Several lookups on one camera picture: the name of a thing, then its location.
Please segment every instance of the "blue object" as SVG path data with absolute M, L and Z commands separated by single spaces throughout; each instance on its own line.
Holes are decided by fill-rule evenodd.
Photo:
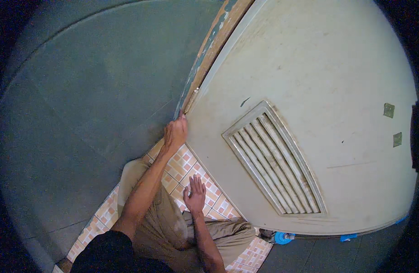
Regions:
M 350 241 L 352 238 L 356 238 L 357 234 L 345 234 L 340 237 L 340 242 Z
M 403 220 L 405 220 L 408 217 L 408 215 L 405 215 L 402 219 L 396 221 L 395 224 L 399 224 L 400 222 L 402 222 Z
M 289 242 L 291 242 L 293 240 L 293 239 L 289 239 L 288 238 L 290 235 L 292 235 L 294 237 L 296 234 L 294 234 L 294 233 L 277 232 L 275 234 L 275 243 L 277 243 L 278 245 L 288 244 Z

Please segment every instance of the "right hand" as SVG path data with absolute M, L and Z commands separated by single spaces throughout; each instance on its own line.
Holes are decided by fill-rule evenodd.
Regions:
M 163 151 L 166 152 L 170 157 L 184 145 L 187 140 L 188 125 L 185 114 L 182 110 L 179 113 L 178 118 L 175 121 L 171 121 L 164 128 L 164 145 Z
M 192 216 L 203 215 L 203 206 L 205 205 L 205 196 L 207 194 L 207 187 L 202 183 L 200 177 L 194 175 L 190 177 L 191 194 L 188 196 L 188 186 L 184 189 L 184 203 L 190 210 Z

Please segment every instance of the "person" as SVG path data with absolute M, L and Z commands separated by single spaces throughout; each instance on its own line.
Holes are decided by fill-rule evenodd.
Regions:
M 119 183 L 119 218 L 77 256 L 76 272 L 225 272 L 249 246 L 255 230 L 245 221 L 215 221 L 202 212 L 206 187 L 190 177 L 182 214 L 161 184 L 169 159 L 185 143 L 187 120 L 180 113 L 164 129 L 164 145 L 149 167 L 128 162 Z

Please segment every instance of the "pants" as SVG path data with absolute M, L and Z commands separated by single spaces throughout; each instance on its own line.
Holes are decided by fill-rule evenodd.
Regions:
M 119 216 L 130 192 L 138 186 L 138 180 L 148 168 L 149 166 L 139 159 L 125 165 L 119 184 Z M 255 230 L 250 223 L 244 221 L 215 221 L 205 218 L 205 222 L 222 255 L 225 267 L 237 259 L 255 237 Z M 182 214 L 173 197 L 162 185 L 142 225 L 135 233 L 133 248 L 136 256 L 159 259 L 176 272 L 203 272 L 191 214 L 188 211 Z

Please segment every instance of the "white door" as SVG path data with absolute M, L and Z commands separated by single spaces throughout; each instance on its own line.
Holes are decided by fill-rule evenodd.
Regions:
M 372 1 L 256 0 L 190 108 L 188 145 L 256 226 L 365 232 L 411 205 L 415 100 Z

